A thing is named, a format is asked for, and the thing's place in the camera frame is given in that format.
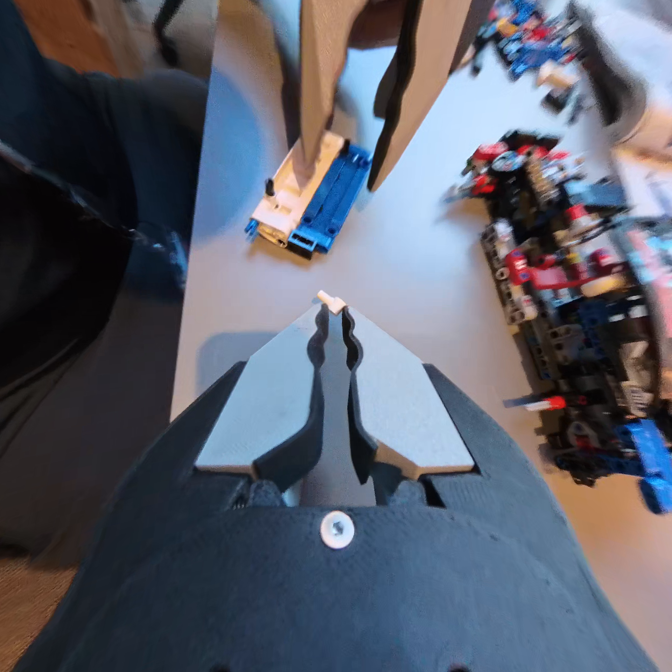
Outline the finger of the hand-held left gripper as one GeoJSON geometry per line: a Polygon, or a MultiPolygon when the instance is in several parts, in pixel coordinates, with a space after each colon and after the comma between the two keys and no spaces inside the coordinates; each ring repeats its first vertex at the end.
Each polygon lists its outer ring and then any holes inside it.
{"type": "Polygon", "coordinates": [[[367,1],[300,2],[301,179],[310,179],[315,172],[351,30],[366,4],[367,1]]]}
{"type": "Polygon", "coordinates": [[[387,89],[384,125],[367,189],[374,192],[408,144],[475,37],[474,1],[406,1],[397,48],[379,90],[387,89]]]}

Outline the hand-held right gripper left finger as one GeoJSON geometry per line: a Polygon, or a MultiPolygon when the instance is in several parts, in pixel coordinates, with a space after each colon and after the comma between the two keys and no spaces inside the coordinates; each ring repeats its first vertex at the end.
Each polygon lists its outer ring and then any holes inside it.
{"type": "Polygon", "coordinates": [[[212,418],[195,470],[267,481],[280,492],[309,474],[323,447],[328,335],[329,311],[314,304],[198,396],[212,418]]]}

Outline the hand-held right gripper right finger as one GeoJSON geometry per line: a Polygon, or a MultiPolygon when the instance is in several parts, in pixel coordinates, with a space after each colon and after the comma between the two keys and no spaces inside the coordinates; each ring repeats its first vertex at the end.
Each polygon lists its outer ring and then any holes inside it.
{"type": "Polygon", "coordinates": [[[352,307],[342,311],[350,373],[351,460],[359,482],[374,465],[402,478],[468,473],[475,460],[422,360],[352,307]]]}

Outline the blue and white brick panel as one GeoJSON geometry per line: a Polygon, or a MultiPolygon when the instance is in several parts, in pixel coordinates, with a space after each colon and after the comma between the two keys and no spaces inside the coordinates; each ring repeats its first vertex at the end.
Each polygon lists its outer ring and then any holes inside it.
{"type": "Polygon", "coordinates": [[[370,154],[349,139],[326,131],[315,171],[308,180],[296,176],[297,142],[272,177],[255,207],[245,234],[260,237],[305,259],[331,249],[363,188],[372,164],[370,154]]]}

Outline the partly built brick car model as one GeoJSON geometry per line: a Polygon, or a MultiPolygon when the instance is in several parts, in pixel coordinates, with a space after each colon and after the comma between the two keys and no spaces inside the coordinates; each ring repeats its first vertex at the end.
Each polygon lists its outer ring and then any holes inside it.
{"type": "Polygon", "coordinates": [[[510,130],[467,159],[450,200],[483,200],[481,246],[503,314],[550,385],[552,461],[575,483],[638,478],[671,513],[671,213],[633,216],[559,136],[510,130]]]}

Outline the pile of loose bricks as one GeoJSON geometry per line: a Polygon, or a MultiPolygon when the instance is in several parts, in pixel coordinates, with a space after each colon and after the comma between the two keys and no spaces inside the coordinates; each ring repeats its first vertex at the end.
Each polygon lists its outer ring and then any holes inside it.
{"type": "Polygon", "coordinates": [[[580,52],[581,22],[568,12],[551,16],[539,1],[495,1],[478,29],[466,60],[473,77],[483,69],[484,51],[493,45],[511,81],[527,73],[548,91],[542,105],[559,114],[578,99],[579,75],[572,63],[580,52]]]}

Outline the person's dark clothing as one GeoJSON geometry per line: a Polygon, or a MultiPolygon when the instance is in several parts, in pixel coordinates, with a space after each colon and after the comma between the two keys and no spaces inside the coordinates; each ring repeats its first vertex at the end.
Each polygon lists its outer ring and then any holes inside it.
{"type": "Polygon", "coordinates": [[[1,2],[1,550],[79,564],[169,423],[207,96],[77,72],[1,2]]]}

